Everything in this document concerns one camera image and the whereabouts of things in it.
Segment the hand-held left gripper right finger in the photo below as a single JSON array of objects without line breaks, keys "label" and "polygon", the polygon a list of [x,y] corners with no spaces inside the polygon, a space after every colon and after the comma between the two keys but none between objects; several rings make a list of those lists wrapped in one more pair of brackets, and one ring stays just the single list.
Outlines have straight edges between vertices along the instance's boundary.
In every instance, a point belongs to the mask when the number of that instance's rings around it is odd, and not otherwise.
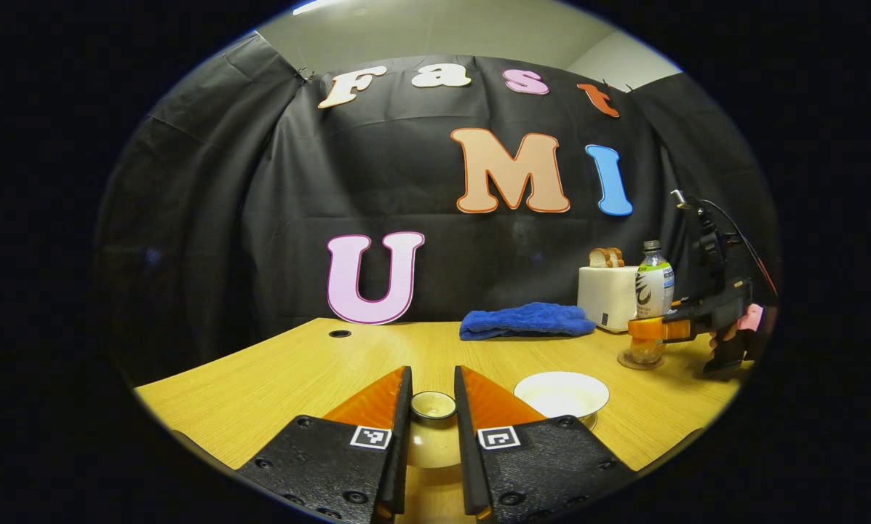
[{"label": "hand-held left gripper right finger", "polygon": [[577,417],[542,415],[468,366],[454,395],[464,508],[479,523],[552,523],[636,478]]}]

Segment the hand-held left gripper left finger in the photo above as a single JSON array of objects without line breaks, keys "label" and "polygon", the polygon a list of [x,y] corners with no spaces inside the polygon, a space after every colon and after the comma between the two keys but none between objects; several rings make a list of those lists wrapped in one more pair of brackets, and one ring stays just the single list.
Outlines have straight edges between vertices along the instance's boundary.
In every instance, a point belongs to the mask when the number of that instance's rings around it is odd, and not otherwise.
[{"label": "hand-held left gripper left finger", "polygon": [[335,523],[392,523],[405,511],[413,374],[399,366],[323,416],[295,416],[238,472]]}]

